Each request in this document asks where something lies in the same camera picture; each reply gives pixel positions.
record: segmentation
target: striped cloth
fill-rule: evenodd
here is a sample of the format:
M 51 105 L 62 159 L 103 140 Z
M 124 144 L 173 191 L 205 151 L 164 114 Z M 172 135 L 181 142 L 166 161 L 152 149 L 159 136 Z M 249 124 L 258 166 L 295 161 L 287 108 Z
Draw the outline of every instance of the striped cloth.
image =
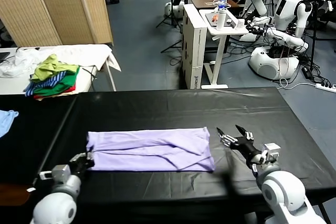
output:
M 60 80 L 64 78 L 66 75 L 66 71 L 61 71 L 57 75 L 48 78 L 47 80 L 40 81 L 40 82 L 32 82 L 30 81 L 30 84 L 25 88 L 25 96 L 29 97 L 34 94 L 35 89 L 45 88 L 45 87 L 51 87 L 53 88 L 56 86 L 57 83 L 59 83 Z

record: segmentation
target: folded purple fabric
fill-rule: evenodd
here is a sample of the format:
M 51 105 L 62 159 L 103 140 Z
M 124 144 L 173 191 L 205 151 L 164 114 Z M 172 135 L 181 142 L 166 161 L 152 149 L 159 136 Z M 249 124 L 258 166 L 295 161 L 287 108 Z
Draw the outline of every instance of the folded purple fabric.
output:
M 92 170 L 213 171 L 209 131 L 199 129 L 89 132 Z

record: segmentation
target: folded clothes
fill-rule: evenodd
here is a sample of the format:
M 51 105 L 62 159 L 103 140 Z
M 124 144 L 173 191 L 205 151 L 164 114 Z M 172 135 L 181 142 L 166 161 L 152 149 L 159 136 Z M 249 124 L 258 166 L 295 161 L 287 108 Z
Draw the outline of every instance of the folded clothes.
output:
M 57 75 L 61 71 L 71 71 L 75 73 L 78 71 L 78 66 L 59 62 L 56 55 L 50 55 L 45 61 L 37 66 L 31 77 L 31 81 L 44 81 Z
M 92 170 L 214 171 L 209 132 L 199 129 L 89 132 Z
M 60 82 L 60 80 L 62 80 L 64 78 L 64 76 L 66 75 L 66 71 L 62 71 L 60 73 L 58 73 L 57 75 L 48 78 L 44 81 L 40 81 L 40 82 L 33 82 L 31 81 L 28 85 L 28 87 L 26 87 L 26 89 L 24 90 L 26 92 L 25 96 L 29 97 L 31 95 L 34 94 L 34 90 L 36 89 L 41 89 L 41 88 L 46 88 L 46 87 L 50 87 L 53 88 L 54 86 L 56 86 L 57 83 Z
M 73 87 L 76 83 L 76 77 L 78 74 L 79 68 L 75 73 L 71 71 L 66 71 L 66 75 L 61 79 L 54 87 L 44 87 L 34 90 L 34 95 L 39 95 L 43 97 L 48 97 L 55 94 L 61 94 Z
M 10 111 L 3 111 L 0 110 L 0 137 L 5 135 L 14 121 L 14 118 L 19 115 L 19 112 L 10 110 Z
M 68 94 L 68 95 L 71 95 L 72 92 L 75 91 L 75 90 L 76 90 L 76 84 L 73 85 L 72 87 L 70 87 L 69 89 L 67 89 L 66 91 L 64 91 L 62 94 Z M 59 95 L 61 95 L 61 94 L 50 95 L 50 96 L 48 96 L 48 97 L 44 97 L 44 96 L 42 96 L 42 95 L 35 95 L 35 96 L 34 96 L 34 99 L 39 100 L 39 101 L 42 101 L 44 98 L 52 98 L 52 97 L 57 97 L 57 96 L 59 96 Z

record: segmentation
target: white desk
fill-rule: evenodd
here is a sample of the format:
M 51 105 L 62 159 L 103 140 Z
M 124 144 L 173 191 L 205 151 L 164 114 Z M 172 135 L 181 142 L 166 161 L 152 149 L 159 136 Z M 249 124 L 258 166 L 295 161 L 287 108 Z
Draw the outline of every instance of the white desk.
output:
M 34 49 L 36 47 L 27 47 L 27 48 L 20 48 L 20 49 Z M 40 50 L 50 50 L 54 47 L 40 47 Z M 0 52 L 9 52 L 10 54 L 5 58 L 9 58 L 15 56 L 17 48 L 0 48 Z M 107 67 L 107 61 L 105 62 L 104 70 L 107 69 L 107 76 L 111 81 L 111 89 L 115 91 L 116 87 L 114 85 L 113 77 L 110 72 L 109 67 Z M 91 87 L 91 78 L 92 75 L 95 76 L 97 73 L 97 68 L 94 66 L 90 67 L 80 67 L 77 78 L 76 78 L 76 91 L 79 93 L 81 92 L 88 92 Z M 29 74 L 24 74 L 18 78 L 0 78 L 0 94 L 24 94 L 23 91 L 29 84 Z
M 209 63 L 204 63 L 204 68 L 208 75 L 210 85 L 202 85 L 202 89 L 227 89 L 228 86 L 226 84 L 217 84 L 218 74 L 222 64 L 226 36 L 248 34 L 248 30 L 246 28 L 235 29 L 232 27 L 224 27 L 223 30 L 219 31 L 216 29 L 216 27 L 211 26 L 211 24 L 209 23 L 208 19 L 205 16 L 205 14 L 212 13 L 214 10 L 203 9 L 199 11 L 201 17 L 203 18 L 208 28 L 209 33 L 214 36 L 213 40 L 219 39 L 214 71 L 211 70 Z M 229 16 L 229 18 L 232 20 L 233 23 L 235 24 L 238 23 L 238 19 L 230 11 L 227 12 L 227 15 Z

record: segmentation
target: white box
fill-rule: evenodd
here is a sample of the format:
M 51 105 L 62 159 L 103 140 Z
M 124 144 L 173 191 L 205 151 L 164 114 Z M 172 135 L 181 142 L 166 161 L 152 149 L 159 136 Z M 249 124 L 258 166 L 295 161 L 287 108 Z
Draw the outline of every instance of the white box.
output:
M 188 89 L 201 87 L 207 27 L 193 4 L 183 7 L 182 68 Z

